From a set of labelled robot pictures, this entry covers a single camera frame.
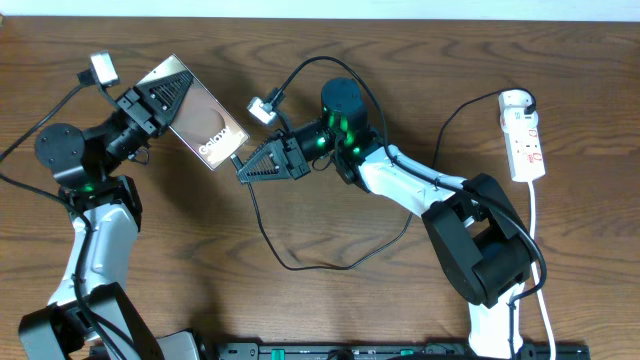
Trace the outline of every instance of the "wood grain surface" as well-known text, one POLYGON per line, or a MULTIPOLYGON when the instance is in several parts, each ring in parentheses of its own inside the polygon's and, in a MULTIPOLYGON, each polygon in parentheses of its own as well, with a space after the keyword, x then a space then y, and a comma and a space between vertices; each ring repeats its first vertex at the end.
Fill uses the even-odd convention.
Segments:
MULTIPOLYGON (((391 142, 430 163, 437 132, 461 103, 507 86, 535 93, 547 175, 536 182, 545 296, 559 342, 594 359, 640 357, 640 25, 607 23, 5 18, 0 29, 0 148, 76 84, 88 55, 111 51, 124 91, 177 54, 247 129, 245 158, 268 134, 246 111, 302 60, 336 56, 366 80, 391 142)), ((295 124, 319 113, 320 89, 344 72, 306 68, 284 106, 295 124)), ((56 117, 79 128, 109 114, 95 89, 56 117)), ((371 119, 378 124, 373 114, 371 119)), ((509 177, 497 99, 447 130, 439 170, 486 172, 528 222, 526 185, 509 177)), ((210 172, 173 135, 152 143, 135 179, 144 206, 129 297, 157 336, 186 327, 216 340, 423 342, 465 338, 467 304, 440 269, 421 221, 349 272, 282 269, 227 162, 210 172)), ((56 191, 28 140, 2 173, 56 191)), ((346 265, 394 237, 407 212, 346 186, 332 170, 255 186, 267 232, 291 265, 346 265)), ((24 358, 20 318, 58 286, 73 232, 58 205, 0 184, 0 359, 24 358)), ((535 298, 522 334, 546 341, 535 298)))

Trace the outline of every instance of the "power strip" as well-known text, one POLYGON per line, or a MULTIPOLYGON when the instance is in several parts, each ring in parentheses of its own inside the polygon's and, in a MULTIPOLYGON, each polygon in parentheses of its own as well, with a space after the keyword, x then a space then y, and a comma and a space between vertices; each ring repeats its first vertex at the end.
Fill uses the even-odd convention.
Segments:
POLYGON ((531 96, 522 90, 505 91, 498 97, 500 127, 504 132, 511 179, 529 182, 545 174, 538 135, 538 112, 526 114, 531 96))

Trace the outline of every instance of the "white cord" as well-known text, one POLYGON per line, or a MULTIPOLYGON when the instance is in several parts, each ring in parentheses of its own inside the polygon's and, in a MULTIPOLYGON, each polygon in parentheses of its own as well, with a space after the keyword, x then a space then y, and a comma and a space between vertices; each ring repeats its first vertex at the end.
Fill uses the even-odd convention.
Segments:
MULTIPOLYGON (((529 181, 529 196, 531 203, 531 224, 529 226, 529 234, 531 239, 535 239, 536 234, 536 193, 533 188, 533 181, 529 181)), ((540 282, 540 275, 538 275, 538 268, 536 262, 531 264, 531 272, 533 273, 533 281, 535 285, 540 282)), ((553 330, 551 329, 551 321, 549 320, 549 314, 547 313, 547 306, 544 303, 544 296, 542 295, 542 289, 536 293, 538 296, 538 303, 540 304, 540 313, 542 314, 542 321, 544 321, 544 328, 547 330, 547 337, 549 338, 549 360, 556 360, 556 341, 553 337, 553 330)))

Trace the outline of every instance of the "white wall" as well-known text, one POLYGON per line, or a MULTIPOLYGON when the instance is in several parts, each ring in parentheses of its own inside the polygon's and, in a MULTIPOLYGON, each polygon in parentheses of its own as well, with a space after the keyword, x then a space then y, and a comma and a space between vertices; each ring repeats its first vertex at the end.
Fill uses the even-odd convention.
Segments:
POLYGON ((640 21, 640 0, 0 0, 4 15, 640 21))

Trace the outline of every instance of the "wooden table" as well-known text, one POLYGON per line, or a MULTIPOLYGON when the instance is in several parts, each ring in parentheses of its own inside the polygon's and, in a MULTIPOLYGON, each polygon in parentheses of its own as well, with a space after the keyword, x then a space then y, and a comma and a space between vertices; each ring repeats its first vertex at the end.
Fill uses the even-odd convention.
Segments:
MULTIPOLYGON (((350 64, 383 104, 391 142, 430 163, 437 131, 461 103, 508 86, 538 98, 547 175, 536 182, 537 240, 549 266, 545 296, 560 342, 594 359, 640 351, 640 26, 604 23, 5 18, 0 29, 0 148, 7 148, 76 84, 88 55, 111 51, 124 91, 172 53, 251 134, 268 134, 246 105, 302 60, 350 64)), ((333 64, 306 68, 287 92, 295 124, 319 113, 333 64)), ((55 119, 79 128, 109 114, 84 90, 55 119)), ((378 124, 372 113, 371 119, 378 124)), ((447 130, 439 170, 496 177, 525 222, 526 185, 510 180, 496 98, 447 130)), ((465 338, 467 304, 444 277, 424 226, 349 272, 285 271, 256 226, 247 189, 227 162, 209 172, 173 135, 153 142, 135 179, 144 205, 131 254, 129 297, 157 335, 194 327, 216 340, 423 342, 465 338)), ((2 173, 56 191, 33 139, 2 173)), ((346 265, 394 237, 407 212, 346 186, 334 171, 255 186, 269 235, 291 265, 346 265)), ((20 318, 46 305, 73 232, 65 211, 0 184, 0 358, 23 358, 20 318)), ((536 299, 521 332, 546 341, 536 299)))

